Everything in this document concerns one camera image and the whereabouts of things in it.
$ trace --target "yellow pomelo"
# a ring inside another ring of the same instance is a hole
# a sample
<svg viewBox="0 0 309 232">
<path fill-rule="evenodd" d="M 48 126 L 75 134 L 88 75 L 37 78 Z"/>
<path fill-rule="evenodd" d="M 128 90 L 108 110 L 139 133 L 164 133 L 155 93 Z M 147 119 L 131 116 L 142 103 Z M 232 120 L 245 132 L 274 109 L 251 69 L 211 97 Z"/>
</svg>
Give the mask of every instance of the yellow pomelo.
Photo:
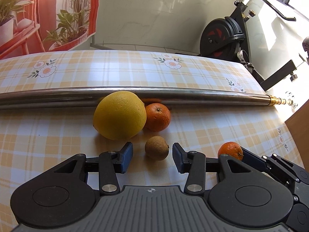
<svg viewBox="0 0 309 232">
<path fill-rule="evenodd" d="M 129 91 L 117 91 L 103 98 L 93 116 L 93 127 L 112 140 L 133 137 L 145 123 L 144 103 Z"/>
</svg>

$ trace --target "white pot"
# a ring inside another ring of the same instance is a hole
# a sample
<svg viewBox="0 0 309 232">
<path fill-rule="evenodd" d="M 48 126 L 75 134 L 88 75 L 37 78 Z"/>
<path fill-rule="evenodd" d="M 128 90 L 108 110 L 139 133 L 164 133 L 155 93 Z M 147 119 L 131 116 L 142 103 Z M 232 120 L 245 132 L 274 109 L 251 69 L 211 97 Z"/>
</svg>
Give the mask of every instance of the white pot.
<svg viewBox="0 0 309 232">
<path fill-rule="evenodd" d="M 0 26 L 0 46 L 10 41 L 13 38 L 14 20 L 6 22 Z"/>
</svg>

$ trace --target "kiwi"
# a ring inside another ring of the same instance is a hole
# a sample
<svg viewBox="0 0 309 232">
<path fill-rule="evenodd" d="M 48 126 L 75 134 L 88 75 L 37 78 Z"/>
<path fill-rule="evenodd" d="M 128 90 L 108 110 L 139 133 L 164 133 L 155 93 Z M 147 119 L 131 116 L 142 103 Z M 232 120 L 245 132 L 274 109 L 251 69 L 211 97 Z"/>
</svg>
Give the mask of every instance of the kiwi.
<svg viewBox="0 0 309 232">
<path fill-rule="evenodd" d="M 145 153 L 153 160 L 164 160 L 168 156 L 168 149 L 165 139 L 160 136 L 151 137 L 145 144 Z"/>
</svg>

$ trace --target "checkered tablecloth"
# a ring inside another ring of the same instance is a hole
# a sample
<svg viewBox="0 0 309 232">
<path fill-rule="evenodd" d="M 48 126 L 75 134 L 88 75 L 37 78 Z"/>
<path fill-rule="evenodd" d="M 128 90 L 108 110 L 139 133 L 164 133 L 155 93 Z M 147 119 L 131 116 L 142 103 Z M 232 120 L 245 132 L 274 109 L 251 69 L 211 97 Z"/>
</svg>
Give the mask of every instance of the checkered tablecloth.
<svg viewBox="0 0 309 232">
<path fill-rule="evenodd" d="M 265 92 L 238 63 L 159 52 L 70 51 L 49 52 L 0 61 L 0 93 L 59 87 L 157 86 Z M 0 231 L 17 223 L 10 196 L 24 182 L 76 153 L 98 156 L 120 150 L 127 140 L 111 141 L 92 126 L 94 108 L 28 109 L 0 111 Z M 235 141 L 253 153 L 277 153 L 303 166 L 296 145 L 273 106 L 172 107 L 169 127 L 154 133 L 142 130 L 129 141 L 134 155 L 123 185 L 180 185 L 172 159 L 174 142 L 186 150 L 217 157 L 220 146 Z M 145 142 L 160 135 L 170 146 L 163 161 L 145 157 Z M 98 189 L 98 175 L 88 183 Z M 206 188 L 216 184 L 207 173 Z"/>
</svg>

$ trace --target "pink flower center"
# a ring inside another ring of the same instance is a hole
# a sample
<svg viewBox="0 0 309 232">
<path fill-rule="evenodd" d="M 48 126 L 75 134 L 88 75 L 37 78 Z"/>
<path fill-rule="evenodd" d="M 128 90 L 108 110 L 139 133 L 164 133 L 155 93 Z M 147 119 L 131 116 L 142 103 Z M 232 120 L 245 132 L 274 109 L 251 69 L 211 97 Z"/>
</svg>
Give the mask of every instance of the pink flower center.
<svg viewBox="0 0 309 232">
<path fill-rule="evenodd" d="M 46 69 L 43 70 L 43 74 L 47 74 L 49 72 L 50 72 L 50 68 L 46 68 Z"/>
</svg>

